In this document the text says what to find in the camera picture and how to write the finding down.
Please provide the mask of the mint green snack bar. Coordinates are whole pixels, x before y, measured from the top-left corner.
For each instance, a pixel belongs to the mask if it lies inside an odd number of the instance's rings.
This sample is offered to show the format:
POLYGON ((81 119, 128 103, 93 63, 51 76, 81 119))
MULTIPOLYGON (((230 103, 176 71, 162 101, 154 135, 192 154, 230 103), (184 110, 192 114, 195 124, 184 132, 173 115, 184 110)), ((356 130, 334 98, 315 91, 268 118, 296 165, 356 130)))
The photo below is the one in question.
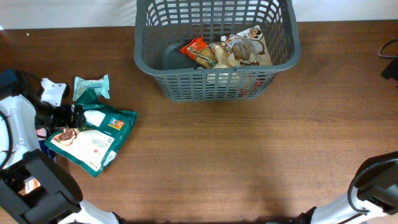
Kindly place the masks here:
POLYGON ((86 90, 94 90, 98 96, 110 99, 108 74, 98 80, 85 80, 75 77, 72 100, 76 101, 86 90))

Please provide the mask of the green food pouch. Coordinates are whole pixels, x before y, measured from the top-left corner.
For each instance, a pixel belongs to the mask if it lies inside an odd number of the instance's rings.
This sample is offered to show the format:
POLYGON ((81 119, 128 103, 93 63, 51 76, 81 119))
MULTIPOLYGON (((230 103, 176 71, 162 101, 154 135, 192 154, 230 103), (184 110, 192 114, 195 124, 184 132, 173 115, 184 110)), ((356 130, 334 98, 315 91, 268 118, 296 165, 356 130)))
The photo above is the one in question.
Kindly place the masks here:
POLYGON ((74 108, 83 110, 82 127, 57 131, 44 144, 97 177, 117 156, 132 131, 137 113, 119 111, 100 102, 94 90, 83 92, 74 108))

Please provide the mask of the multicolour tissue pack bundle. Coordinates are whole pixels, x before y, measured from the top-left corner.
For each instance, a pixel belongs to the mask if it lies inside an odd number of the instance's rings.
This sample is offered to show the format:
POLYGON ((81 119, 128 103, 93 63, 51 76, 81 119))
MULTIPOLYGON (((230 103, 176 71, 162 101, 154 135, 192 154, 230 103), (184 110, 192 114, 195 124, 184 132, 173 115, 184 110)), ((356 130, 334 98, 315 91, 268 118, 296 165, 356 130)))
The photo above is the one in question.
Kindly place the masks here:
MULTIPOLYGON (((56 158, 55 152, 53 150, 49 149, 45 145, 45 141, 50 136, 49 129, 48 128, 37 129, 36 135, 38 137, 40 150, 47 157, 49 157, 51 160, 56 162, 57 158, 56 158)), ((40 182, 35 177, 31 176, 24 181, 24 188, 19 192, 19 194, 21 194, 22 196, 27 195, 27 194, 31 193, 32 191, 34 191, 35 189, 39 188, 40 186, 41 186, 40 182)))

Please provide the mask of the orange spaghetti pasta package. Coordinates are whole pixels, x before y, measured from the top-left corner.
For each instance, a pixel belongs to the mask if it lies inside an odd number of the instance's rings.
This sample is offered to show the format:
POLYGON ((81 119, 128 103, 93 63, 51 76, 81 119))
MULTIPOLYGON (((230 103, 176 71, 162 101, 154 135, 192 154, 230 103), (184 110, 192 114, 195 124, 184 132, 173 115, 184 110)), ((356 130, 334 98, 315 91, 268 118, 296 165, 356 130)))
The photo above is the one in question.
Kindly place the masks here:
POLYGON ((203 68, 234 68, 245 65, 272 65, 262 37, 222 37, 220 42, 206 43, 202 37, 193 39, 180 49, 181 53, 203 68))

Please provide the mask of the beige dried mushroom bag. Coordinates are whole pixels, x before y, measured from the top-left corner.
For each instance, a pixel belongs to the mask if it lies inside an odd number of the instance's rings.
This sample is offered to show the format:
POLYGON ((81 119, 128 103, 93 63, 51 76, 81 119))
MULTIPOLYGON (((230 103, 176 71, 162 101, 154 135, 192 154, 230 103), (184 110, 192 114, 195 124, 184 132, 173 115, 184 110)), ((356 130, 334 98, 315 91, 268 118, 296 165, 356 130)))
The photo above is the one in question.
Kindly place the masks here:
MULTIPOLYGON (((212 42, 209 46, 218 60, 215 68, 272 65, 271 56, 259 26, 248 28, 236 34, 224 35, 220 42, 212 42)), ((252 75, 244 78, 239 73, 232 75, 221 73, 218 76, 215 74, 207 75, 206 82, 209 84, 218 83, 221 86, 230 84, 234 88, 241 86, 247 89, 250 87, 252 79, 252 75)))

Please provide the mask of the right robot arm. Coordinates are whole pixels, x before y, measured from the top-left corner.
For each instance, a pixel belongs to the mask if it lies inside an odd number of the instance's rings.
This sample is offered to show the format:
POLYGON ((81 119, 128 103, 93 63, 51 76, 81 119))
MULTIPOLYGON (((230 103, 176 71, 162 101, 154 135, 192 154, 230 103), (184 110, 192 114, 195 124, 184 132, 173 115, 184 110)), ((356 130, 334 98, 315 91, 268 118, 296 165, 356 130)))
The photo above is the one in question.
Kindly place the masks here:
POLYGON ((347 193, 322 207, 313 207, 292 223, 364 223, 397 213, 397 152, 365 160, 347 193))

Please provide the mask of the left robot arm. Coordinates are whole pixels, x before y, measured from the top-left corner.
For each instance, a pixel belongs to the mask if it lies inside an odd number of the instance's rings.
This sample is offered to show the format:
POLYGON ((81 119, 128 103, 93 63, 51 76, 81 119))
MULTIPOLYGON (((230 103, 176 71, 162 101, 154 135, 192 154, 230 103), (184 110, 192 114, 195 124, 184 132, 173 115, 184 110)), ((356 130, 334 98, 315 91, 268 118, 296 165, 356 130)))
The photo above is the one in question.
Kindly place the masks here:
POLYGON ((82 108, 40 99, 22 70, 1 72, 1 207, 18 223, 125 223, 83 198, 76 180, 40 149, 37 128, 81 127, 82 108))

